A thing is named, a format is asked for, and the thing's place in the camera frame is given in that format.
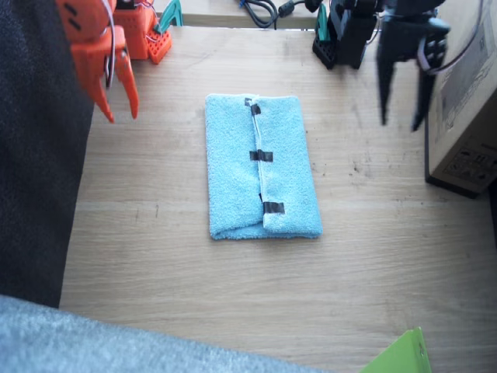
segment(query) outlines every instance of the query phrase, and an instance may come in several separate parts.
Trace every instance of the black tape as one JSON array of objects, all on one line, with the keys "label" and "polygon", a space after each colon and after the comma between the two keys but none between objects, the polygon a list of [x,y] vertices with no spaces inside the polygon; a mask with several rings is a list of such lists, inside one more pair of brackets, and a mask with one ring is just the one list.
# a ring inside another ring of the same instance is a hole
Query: black tape
[{"label": "black tape", "polygon": [[256,103],[250,106],[250,110],[252,111],[252,115],[261,114],[261,108]]},{"label": "black tape", "polygon": [[273,152],[263,152],[261,149],[259,149],[257,152],[250,152],[250,160],[272,162]]},{"label": "black tape", "polygon": [[285,205],[278,202],[262,202],[264,214],[284,214]]}]

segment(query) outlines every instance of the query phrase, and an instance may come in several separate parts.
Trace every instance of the green paper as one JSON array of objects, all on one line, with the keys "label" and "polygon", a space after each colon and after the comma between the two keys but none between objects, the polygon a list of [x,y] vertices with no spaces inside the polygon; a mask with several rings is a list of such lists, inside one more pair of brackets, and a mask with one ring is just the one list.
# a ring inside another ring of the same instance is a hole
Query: green paper
[{"label": "green paper", "polygon": [[421,328],[405,332],[361,373],[432,373]]}]

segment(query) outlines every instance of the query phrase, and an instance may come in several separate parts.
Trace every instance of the wooden surface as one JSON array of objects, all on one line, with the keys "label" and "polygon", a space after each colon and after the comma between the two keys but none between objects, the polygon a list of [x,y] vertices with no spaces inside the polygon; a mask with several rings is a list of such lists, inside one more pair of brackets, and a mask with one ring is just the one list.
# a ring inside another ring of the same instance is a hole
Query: wooden surface
[{"label": "wooden surface", "polygon": [[[279,8],[286,0],[273,0]],[[154,7],[162,13],[169,0],[155,0]],[[245,8],[240,9],[239,0],[182,0],[183,22],[186,26],[216,27],[257,27]],[[252,6],[254,12],[263,19],[269,19],[269,13],[258,6]],[[318,12],[309,12],[304,4],[295,5],[294,12],[285,18],[278,19],[277,27],[281,29],[311,29],[316,26]]]},{"label": "wooden surface", "polygon": [[[421,326],[433,371],[492,371],[488,198],[425,184],[423,133],[409,132],[414,64],[399,66],[382,127],[374,46],[359,71],[326,71],[313,33],[172,32],[159,66],[134,62],[138,119],[118,81],[116,124],[95,111],[61,308],[338,372]],[[204,100],[214,92],[300,98],[320,239],[210,239]]]}]

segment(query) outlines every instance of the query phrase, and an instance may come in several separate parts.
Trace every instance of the dark gray cloth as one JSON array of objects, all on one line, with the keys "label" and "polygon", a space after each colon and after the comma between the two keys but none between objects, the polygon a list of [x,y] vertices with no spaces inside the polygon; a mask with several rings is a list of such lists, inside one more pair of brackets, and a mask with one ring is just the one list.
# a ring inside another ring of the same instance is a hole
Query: dark gray cloth
[{"label": "dark gray cloth", "polygon": [[0,365],[15,372],[317,372],[0,296]]},{"label": "dark gray cloth", "polygon": [[0,25],[0,293],[57,307],[93,105],[54,0],[1,0]]}]

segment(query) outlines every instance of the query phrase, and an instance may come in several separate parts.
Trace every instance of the folded towel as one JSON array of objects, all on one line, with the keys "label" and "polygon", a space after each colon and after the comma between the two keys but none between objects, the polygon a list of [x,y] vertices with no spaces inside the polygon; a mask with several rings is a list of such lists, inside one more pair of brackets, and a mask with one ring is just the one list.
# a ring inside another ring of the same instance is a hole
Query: folded towel
[{"label": "folded towel", "polygon": [[322,234],[297,97],[206,98],[213,239]]}]

